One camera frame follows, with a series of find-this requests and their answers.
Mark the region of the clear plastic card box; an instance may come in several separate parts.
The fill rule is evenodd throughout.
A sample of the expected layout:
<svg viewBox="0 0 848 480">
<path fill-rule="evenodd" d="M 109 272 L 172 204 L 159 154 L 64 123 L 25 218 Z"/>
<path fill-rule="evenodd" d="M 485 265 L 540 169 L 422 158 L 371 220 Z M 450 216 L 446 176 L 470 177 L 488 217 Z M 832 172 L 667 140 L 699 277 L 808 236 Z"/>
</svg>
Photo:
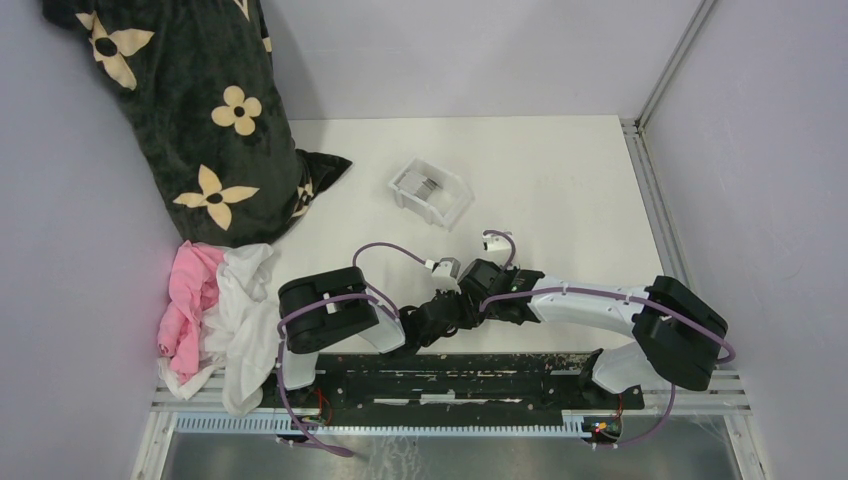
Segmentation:
<svg viewBox="0 0 848 480">
<path fill-rule="evenodd" d="M 460 176 L 423 159 L 413 158 L 389 181 L 396 205 L 427 224 L 451 231 L 474 201 Z"/>
</svg>

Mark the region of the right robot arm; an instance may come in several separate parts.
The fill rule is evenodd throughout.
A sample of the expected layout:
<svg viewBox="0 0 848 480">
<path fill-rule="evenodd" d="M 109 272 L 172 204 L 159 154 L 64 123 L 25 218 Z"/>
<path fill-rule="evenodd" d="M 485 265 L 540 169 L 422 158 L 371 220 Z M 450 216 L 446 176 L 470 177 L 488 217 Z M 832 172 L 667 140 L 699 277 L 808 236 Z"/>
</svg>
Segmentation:
<svg viewBox="0 0 848 480">
<path fill-rule="evenodd" d="M 574 324 L 628 338 L 620 347 L 595 351 L 582 367 L 577 392 L 591 408 L 656 380 L 705 391 L 715 367 L 732 359 L 727 322 L 673 277 L 604 287 L 478 259 L 458 287 L 477 321 Z"/>
</svg>

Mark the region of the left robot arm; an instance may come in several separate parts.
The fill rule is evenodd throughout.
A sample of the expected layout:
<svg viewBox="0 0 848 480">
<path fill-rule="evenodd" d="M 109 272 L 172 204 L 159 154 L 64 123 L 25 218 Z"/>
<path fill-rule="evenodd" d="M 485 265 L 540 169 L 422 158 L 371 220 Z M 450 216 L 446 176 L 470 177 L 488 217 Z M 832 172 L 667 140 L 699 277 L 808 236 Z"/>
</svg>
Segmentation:
<svg viewBox="0 0 848 480">
<path fill-rule="evenodd" d="M 281 338 L 276 392 L 291 406 L 307 404 L 315 391 L 319 353 L 360 337 L 379 354 L 405 358 L 482 321 L 459 289 L 459 262 L 427 260 L 435 296 L 418 307 L 395 311 L 351 266 L 290 281 L 278 291 Z"/>
</svg>

